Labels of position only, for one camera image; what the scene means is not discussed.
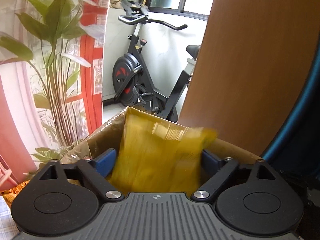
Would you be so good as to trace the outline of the yellow snack bag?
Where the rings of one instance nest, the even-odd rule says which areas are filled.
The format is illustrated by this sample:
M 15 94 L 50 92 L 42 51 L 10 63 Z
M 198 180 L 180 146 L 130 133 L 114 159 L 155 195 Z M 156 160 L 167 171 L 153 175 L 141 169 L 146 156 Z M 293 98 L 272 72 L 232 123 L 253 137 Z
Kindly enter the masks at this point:
M 203 127 L 185 127 L 129 108 L 108 181 L 130 192 L 191 195 L 201 185 L 201 152 L 217 138 Z

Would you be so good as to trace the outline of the orange chip bag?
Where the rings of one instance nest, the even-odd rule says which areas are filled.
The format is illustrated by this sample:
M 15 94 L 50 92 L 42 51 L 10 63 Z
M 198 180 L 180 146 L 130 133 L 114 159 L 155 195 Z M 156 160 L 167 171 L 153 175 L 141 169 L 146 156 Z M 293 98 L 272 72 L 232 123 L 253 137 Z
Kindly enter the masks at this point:
M 29 183 L 29 181 L 30 180 L 26 180 L 18 184 L 17 186 L 13 187 L 12 189 L 1 192 L 1 195 L 4 198 L 9 208 L 11 208 L 12 202 L 14 201 L 16 196 L 25 188 L 25 186 Z

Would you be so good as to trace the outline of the taped cardboard box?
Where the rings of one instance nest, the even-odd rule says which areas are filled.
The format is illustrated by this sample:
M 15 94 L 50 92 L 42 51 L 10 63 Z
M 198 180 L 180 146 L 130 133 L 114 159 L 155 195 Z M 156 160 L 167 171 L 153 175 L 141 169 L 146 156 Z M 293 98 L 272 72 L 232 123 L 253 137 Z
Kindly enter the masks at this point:
M 96 158 L 110 148 L 115 149 L 118 156 L 124 131 L 125 116 L 129 108 L 132 107 L 126 107 L 112 119 L 101 125 L 90 136 L 80 142 L 80 144 L 76 145 L 75 148 L 70 150 L 61 159 L 61 163 L 74 163 L 83 157 Z M 257 155 L 231 143 L 220 140 L 218 137 L 205 149 L 208 149 L 219 158 L 232 157 L 241 164 L 253 164 L 259 159 Z M 209 175 L 201 168 L 201 185 L 208 180 L 208 177 Z

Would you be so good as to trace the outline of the black exercise bike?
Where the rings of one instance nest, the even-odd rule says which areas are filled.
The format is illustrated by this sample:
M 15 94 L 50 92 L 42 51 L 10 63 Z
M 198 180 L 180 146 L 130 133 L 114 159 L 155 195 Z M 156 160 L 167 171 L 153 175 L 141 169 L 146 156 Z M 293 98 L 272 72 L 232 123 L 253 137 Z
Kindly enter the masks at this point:
M 166 97 L 153 84 L 142 57 L 142 49 L 147 40 L 139 38 L 139 30 L 143 24 L 148 23 L 158 23 L 174 31 L 182 31 L 188 26 L 183 24 L 176 27 L 162 20 L 150 19 L 148 8 L 139 2 L 121 1 L 121 6 L 126 14 L 120 15 L 118 20 L 136 28 L 135 32 L 127 37 L 130 41 L 127 53 L 119 57 L 113 67 L 112 81 L 115 91 L 113 100 L 124 106 L 140 107 L 160 118 L 177 122 L 176 104 L 184 90 L 189 87 L 201 46 L 186 47 L 191 58 L 187 59 L 187 66 L 182 70 L 170 95 Z

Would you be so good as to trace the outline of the wooden door panel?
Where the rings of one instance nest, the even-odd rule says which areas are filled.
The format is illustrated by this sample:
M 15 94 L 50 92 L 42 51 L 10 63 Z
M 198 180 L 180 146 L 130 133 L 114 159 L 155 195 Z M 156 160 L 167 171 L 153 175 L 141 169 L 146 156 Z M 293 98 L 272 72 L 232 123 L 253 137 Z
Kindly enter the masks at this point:
M 298 99 L 318 36 L 319 0 L 213 0 L 179 123 L 261 155 Z

